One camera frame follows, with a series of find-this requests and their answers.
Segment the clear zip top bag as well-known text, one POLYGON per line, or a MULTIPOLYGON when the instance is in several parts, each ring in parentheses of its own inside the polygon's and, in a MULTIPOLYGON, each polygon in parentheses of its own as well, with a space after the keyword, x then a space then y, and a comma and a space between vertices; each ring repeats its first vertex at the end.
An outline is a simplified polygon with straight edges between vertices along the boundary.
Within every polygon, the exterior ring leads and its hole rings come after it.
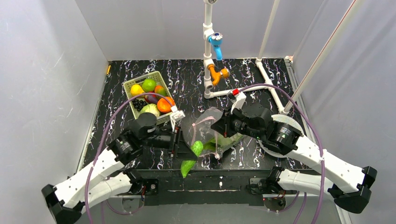
MULTIPOLYGON (((211 125, 219 120, 221 118, 221 115, 222 111, 215 107, 211 107, 205 110, 204 113, 202 113, 198 117, 198 119, 190 126, 188 141, 191 143, 191 145, 197 140, 200 140, 203 144, 205 144, 207 141, 217 135, 222 136, 221 134, 211 129, 211 125)), ((211 154, 216 159, 220 159, 222 158, 224 152, 220 152, 219 154, 216 151, 209 151, 203 149, 200 157, 207 154, 211 154)))

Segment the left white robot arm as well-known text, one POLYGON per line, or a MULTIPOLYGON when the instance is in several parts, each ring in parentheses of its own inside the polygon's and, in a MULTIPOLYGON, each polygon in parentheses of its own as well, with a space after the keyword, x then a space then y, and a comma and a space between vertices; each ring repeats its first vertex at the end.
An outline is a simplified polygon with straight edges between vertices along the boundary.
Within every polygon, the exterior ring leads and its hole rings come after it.
POLYGON ((133 168, 124 168, 142 155, 144 147, 167 149, 183 161, 197 160, 180 127, 159 128, 156 120, 152 113, 141 114, 89 165, 62 183, 42 188, 57 224, 76 223, 89 206, 112 196, 149 189, 153 182, 144 180, 133 168))

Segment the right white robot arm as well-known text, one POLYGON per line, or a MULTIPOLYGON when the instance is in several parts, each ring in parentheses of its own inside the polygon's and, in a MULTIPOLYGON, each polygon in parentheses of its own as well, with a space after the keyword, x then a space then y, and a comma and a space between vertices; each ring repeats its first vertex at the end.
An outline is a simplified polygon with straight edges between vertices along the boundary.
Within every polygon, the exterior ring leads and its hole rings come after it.
POLYGON ((362 213, 369 203, 376 169, 351 165, 326 150, 320 150, 318 144, 305 136, 291 117, 273 115, 269 109, 255 103, 241 109, 225 109, 211 129, 224 137, 236 134, 252 137, 276 157, 300 161, 316 171, 315 175, 308 175, 273 167, 267 178, 248 185, 254 194, 295 190, 323 195, 355 214, 362 213))

